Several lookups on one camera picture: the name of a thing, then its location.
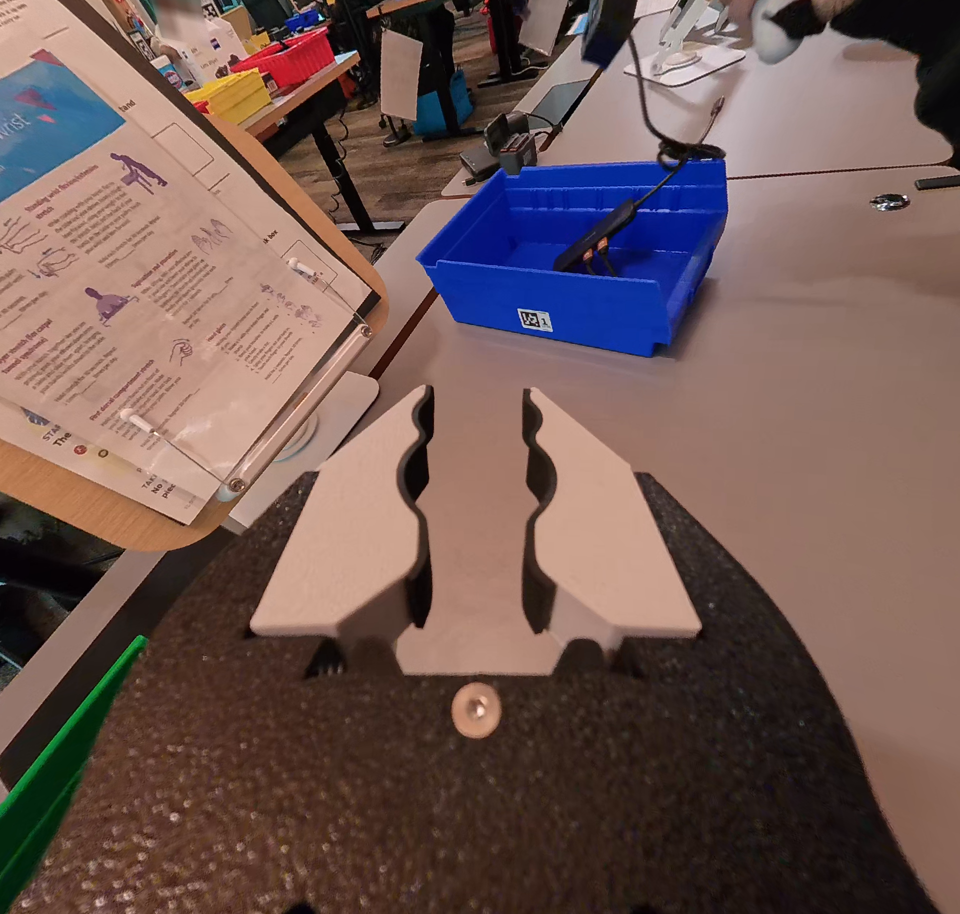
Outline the blue bag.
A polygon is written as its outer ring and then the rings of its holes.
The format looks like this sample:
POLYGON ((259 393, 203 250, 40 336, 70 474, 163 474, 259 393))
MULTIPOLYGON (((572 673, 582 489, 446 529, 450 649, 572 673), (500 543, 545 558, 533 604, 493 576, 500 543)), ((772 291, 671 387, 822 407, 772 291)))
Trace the blue bag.
MULTIPOLYGON (((457 128, 463 128, 474 114, 474 94, 467 82, 466 72, 457 67, 449 82, 449 104, 457 121, 457 128)), ((424 140, 442 140, 450 137, 448 119, 444 103, 437 91, 422 94, 417 98, 416 117, 413 133, 424 140)))

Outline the wooden office desk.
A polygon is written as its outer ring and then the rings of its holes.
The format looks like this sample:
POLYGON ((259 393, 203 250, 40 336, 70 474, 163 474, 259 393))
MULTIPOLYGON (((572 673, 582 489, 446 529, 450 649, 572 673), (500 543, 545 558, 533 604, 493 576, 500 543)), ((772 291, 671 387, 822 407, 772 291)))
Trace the wooden office desk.
POLYGON ((453 4, 457 12, 469 14, 484 3, 494 27, 498 68, 479 86, 482 89, 535 79, 543 68, 523 56, 519 44, 518 18, 522 9, 511 0, 382 0, 366 9, 366 18, 378 23, 384 30, 403 33, 422 43, 421 67, 417 93, 438 92, 441 80, 450 79, 453 63, 445 56, 452 52, 452 36, 447 26, 433 20, 438 10, 453 4))
POLYGON ((340 77, 359 65, 358 52, 334 56, 334 61, 303 83, 281 96, 241 123, 241 129, 260 139, 276 159, 311 139, 331 178, 336 183, 339 199, 352 217, 350 222, 337 222, 336 227, 349 237, 396 236, 403 232, 404 221, 375 221, 357 191, 338 143, 331 137, 327 122, 334 116, 334 102, 344 99, 340 77))

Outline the yellow plastic bin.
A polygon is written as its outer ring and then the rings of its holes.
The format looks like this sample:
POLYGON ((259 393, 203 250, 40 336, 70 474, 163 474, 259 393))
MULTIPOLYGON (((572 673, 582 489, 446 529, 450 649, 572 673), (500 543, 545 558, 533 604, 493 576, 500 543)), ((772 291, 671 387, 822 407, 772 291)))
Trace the yellow plastic bin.
POLYGON ((183 96, 202 114, 238 126, 272 104, 269 90, 256 68, 211 80, 183 96))

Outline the black battery charger dock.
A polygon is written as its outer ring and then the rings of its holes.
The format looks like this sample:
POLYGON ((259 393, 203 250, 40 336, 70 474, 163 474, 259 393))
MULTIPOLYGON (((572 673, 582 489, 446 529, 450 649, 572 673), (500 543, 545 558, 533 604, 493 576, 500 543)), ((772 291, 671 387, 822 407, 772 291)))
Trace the black battery charger dock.
POLYGON ((481 143, 459 155, 468 186, 486 182, 499 170, 517 176, 525 166, 535 166, 538 150, 530 130, 530 116, 523 111, 500 113, 483 131, 481 143))

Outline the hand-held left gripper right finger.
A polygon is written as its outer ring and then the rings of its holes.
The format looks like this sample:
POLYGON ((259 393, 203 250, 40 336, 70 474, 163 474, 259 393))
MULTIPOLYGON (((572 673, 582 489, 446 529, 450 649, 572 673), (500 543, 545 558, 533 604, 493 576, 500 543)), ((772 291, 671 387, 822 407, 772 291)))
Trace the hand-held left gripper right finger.
POLYGON ((538 388, 523 391, 521 601, 536 635, 613 654, 631 638, 694 639, 702 622, 630 464, 538 388))

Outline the green plastic bin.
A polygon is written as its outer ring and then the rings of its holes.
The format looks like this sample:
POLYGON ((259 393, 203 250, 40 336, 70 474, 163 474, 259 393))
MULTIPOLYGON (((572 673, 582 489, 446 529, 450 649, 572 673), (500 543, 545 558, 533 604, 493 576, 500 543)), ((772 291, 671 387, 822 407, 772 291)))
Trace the green plastic bin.
POLYGON ((138 635, 46 745, 1 804, 1 911, 30 884, 85 772, 131 667, 149 640, 138 635))

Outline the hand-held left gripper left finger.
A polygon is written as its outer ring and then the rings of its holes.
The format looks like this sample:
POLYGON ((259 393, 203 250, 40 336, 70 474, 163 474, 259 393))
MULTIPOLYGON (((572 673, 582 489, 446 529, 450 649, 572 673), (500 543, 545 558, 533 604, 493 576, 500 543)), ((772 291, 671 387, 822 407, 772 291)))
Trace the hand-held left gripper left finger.
POLYGON ((318 469, 249 621, 258 637, 395 643, 426 625, 433 579, 426 517, 435 394, 422 384, 318 469))

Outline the person's right forearm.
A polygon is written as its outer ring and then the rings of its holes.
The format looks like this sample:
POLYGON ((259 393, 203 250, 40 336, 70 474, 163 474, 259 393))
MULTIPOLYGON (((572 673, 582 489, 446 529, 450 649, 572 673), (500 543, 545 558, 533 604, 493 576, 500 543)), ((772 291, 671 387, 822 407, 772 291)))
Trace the person's right forearm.
POLYGON ((958 168, 959 0, 854 0, 830 26, 915 56, 915 114, 950 146, 949 165, 958 168))

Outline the red plastic bin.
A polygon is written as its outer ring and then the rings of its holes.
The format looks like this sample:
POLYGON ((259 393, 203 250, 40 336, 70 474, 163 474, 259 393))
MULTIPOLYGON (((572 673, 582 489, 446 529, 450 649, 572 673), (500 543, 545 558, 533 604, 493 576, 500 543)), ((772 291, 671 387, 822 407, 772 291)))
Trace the red plastic bin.
POLYGON ((293 89, 335 64, 327 28, 275 41, 243 59, 231 61, 233 73, 256 70, 281 91, 293 89))

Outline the white hanging panel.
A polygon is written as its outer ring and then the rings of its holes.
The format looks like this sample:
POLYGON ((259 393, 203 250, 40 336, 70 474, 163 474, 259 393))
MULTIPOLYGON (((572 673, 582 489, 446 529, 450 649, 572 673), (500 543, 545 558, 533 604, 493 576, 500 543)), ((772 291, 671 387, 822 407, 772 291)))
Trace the white hanging panel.
POLYGON ((394 30, 381 35, 380 108, 382 114, 417 120, 424 45, 394 30))

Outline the blue plastic bin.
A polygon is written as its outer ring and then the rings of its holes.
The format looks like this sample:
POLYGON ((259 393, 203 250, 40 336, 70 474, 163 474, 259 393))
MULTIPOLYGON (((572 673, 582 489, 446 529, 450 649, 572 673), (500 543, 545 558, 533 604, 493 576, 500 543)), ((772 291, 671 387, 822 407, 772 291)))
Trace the blue plastic bin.
POLYGON ((674 340, 713 261, 727 180, 724 159, 498 171, 416 260, 458 323, 653 356, 674 340), (606 252, 553 271, 612 212, 636 216, 606 252))

